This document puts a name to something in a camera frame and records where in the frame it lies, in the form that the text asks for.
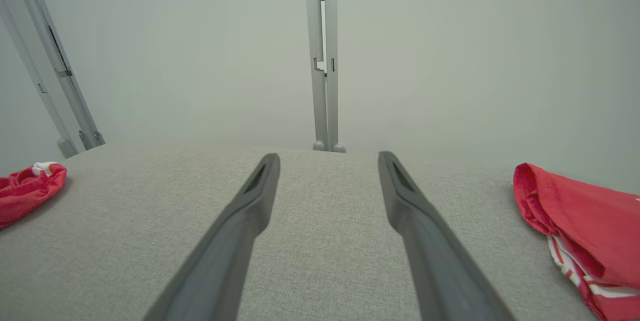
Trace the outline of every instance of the white trim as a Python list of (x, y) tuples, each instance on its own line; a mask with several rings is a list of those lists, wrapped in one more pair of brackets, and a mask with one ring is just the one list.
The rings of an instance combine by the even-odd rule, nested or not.
[[(562, 273), (565, 276), (567, 275), (567, 273), (569, 273), (569, 271), (571, 271), (569, 280), (571, 280), (571, 282), (576, 287), (580, 287), (580, 283), (582, 282), (582, 280), (580, 280), (580, 276), (578, 275), (577, 268), (579, 268), (580, 271), (584, 273), (584, 276), (583, 276), (584, 282), (587, 283), (587, 286), (589, 287), (589, 289), (594, 295), (599, 295), (609, 299), (640, 296), (640, 289), (624, 287), (624, 286), (602, 286), (602, 285), (596, 284), (598, 282), (600, 283), (606, 283), (606, 282), (598, 280), (597, 278), (594, 278), (593, 276), (589, 275), (585, 271), (585, 268), (582, 266), (582, 264), (580, 264), (580, 262), (574, 257), (574, 255), (567, 250), (567, 246), (565, 245), (565, 243), (562, 241), (560, 237), (547, 234), (546, 241), (549, 246), (549, 250), (551, 251), (551, 257), (553, 258), (553, 261), (558, 267), (560, 267), (560, 271), (562, 271)], [(562, 257), (562, 259), (568, 260), (570, 262), (567, 262), (567, 261), (562, 262), (560, 258), (558, 258), (558, 256), (556, 255), (556, 248), (554, 246), (554, 241), (555, 241), (555, 245), (557, 245), (558, 253), (560, 253), (560, 256)]]
[(39, 176), (41, 171), (44, 171), (47, 176), (51, 176), (53, 175), (53, 172), (51, 171), (50, 166), (53, 164), (57, 164), (57, 162), (36, 162), (31, 168), (31, 172), (34, 176)]

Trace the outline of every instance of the metal frame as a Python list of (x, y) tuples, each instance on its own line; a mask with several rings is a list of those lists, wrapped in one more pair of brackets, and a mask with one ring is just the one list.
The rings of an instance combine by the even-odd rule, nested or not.
[(324, 0), (326, 35), (327, 151), (345, 153), (338, 141), (338, 0)]
[(318, 69), (323, 61), (322, 10), (320, 0), (306, 0), (306, 20), (309, 32), (309, 61), (311, 67), (311, 91), (313, 92), (313, 118), (315, 119), (315, 142), (313, 150), (328, 149), (327, 95), (325, 93), (325, 71)]
[(62, 150), (62, 154), (64, 157), (69, 158), (73, 155), (78, 154), (78, 150), (71, 139), (71, 135), (65, 126), (65, 123), (62, 121), (58, 110), (56, 109), (54, 102), (51, 99), (50, 93), (44, 86), (44, 82), (42, 81), (41, 75), (38, 73), (38, 69), (34, 64), (34, 60), (29, 54), (27, 47), (25, 45), (25, 41), (23, 40), (18, 27), (16, 26), (16, 21), (14, 20), (11, 12), (9, 11), (9, 7), (7, 6), (7, 2), (5, 0), (0, 0), (0, 18), (2, 18), (2, 22), (4, 23), (4, 27), (6, 27), (9, 32), (9, 36), (13, 41), (15, 49), (18, 51), (18, 55), (24, 64), (27, 73), (33, 85), (36, 87), (38, 91), (39, 97), (44, 104), (46, 111), (51, 117), (53, 124), (55, 125), (55, 129), (57, 129), (58, 134), (60, 134), (60, 139), (58, 139), (57, 144)]
[(45, 0), (24, 0), (24, 2), (36, 27), (42, 46), (46, 51), (46, 56), (48, 56), (49, 62), (55, 70), (62, 91), (64, 91), (67, 102), (80, 126), (78, 132), (89, 135), (89, 137), (82, 139), (84, 147), (89, 150), (90, 148), (104, 144), (105, 140), (98, 131), (96, 123), (87, 107), (87, 102), (82, 96), (80, 86), (78, 86), (78, 81), (71, 69), (69, 58), (62, 46), (60, 36), (58, 35)]

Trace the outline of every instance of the gray fabric surface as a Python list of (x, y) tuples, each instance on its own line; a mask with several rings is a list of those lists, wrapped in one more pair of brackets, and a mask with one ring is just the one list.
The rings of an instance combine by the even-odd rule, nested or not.
[[(418, 320), (377, 155), (116, 144), (62, 162), (59, 195), (0, 230), (0, 319), (141, 319), (268, 152), (281, 175), (238, 319)], [(522, 220), (512, 168), (398, 157), (517, 319), (596, 320)]]

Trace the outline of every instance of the red cloth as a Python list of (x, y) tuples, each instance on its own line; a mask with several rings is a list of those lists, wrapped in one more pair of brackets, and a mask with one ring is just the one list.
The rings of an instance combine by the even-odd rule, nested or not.
[(65, 186), (67, 169), (59, 163), (43, 163), (47, 171), (28, 167), (0, 177), (0, 230), (37, 209)]
[(603, 321), (640, 318), (640, 196), (530, 163), (517, 166), (513, 193), (526, 222), (548, 235), (556, 264), (587, 307)]

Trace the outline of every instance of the fabric texture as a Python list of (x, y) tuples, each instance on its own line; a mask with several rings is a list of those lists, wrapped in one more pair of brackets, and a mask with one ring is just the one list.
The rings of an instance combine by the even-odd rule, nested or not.
[(36, 163), (0, 177), (0, 230), (25, 217), (65, 186), (67, 169), (56, 162)]
[[(0, 231), (0, 320), (142, 319), (270, 152), (278, 190), (238, 320), (419, 320), (377, 154), (115, 143), (62, 162), (67, 186)], [(512, 167), (396, 155), (517, 320), (597, 320), (522, 220)]]
[(523, 163), (513, 192), (522, 217), (547, 235), (553, 261), (603, 321), (640, 318), (640, 196)]

